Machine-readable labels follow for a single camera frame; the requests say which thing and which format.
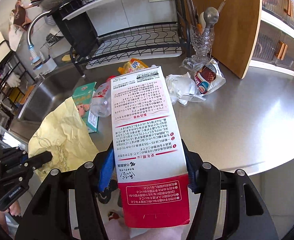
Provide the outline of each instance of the stainless steel sink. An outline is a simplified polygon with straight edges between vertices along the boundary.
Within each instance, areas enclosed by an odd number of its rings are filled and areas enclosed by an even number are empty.
[[[65,99],[72,96],[73,89],[80,78],[74,66],[62,67],[49,73],[45,80],[29,95],[18,119],[22,121],[42,122]]]

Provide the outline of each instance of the curved chrome pipe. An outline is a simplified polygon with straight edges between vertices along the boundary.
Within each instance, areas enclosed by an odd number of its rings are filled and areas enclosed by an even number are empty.
[[[36,18],[33,19],[32,22],[30,23],[30,25],[29,25],[29,27],[28,27],[28,30],[27,30],[27,44],[28,44],[28,48],[29,48],[29,46],[32,44],[32,42],[31,42],[31,30],[32,30],[32,28],[34,27],[35,23],[36,23],[39,19],[41,19],[42,17],[45,17],[45,16],[47,16],[47,15],[49,15],[49,14],[50,14],[50,11],[48,11],[48,12],[43,12],[43,13],[39,14],[38,16],[36,16]]]

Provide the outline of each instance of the cardboard box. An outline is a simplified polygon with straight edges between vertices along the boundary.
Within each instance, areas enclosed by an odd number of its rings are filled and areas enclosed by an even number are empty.
[[[90,102],[93,94],[95,93],[96,82],[90,83],[81,87],[77,87],[72,99],[79,111],[81,118],[84,120],[88,132],[97,132],[98,116],[90,111]]]
[[[188,172],[161,67],[111,80],[118,187],[132,228],[188,224]]]

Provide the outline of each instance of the crumpled yellow paper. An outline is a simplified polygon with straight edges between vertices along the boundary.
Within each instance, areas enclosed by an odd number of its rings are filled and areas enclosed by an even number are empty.
[[[98,153],[72,97],[49,113],[30,139],[29,157],[45,151],[51,152],[53,158],[36,170],[41,181],[51,169],[57,168],[61,172],[76,170],[92,161]]]

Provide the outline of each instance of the metal bolt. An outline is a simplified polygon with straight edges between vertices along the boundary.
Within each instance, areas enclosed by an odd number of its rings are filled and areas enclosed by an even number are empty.
[[[244,176],[246,173],[243,170],[237,170],[239,176]]]
[[[210,169],[210,168],[211,168],[211,164],[210,164],[210,163],[203,163],[203,164],[202,164],[202,167],[203,167],[204,169]]]
[[[53,175],[53,176],[57,175],[58,173],[59,173],[59,170],[58,169],[53,169],[50,172],[50,174]]]
[[[85,168],[90,169],[94,166],[94,164],[92,162],[87,162],[85,163]]]

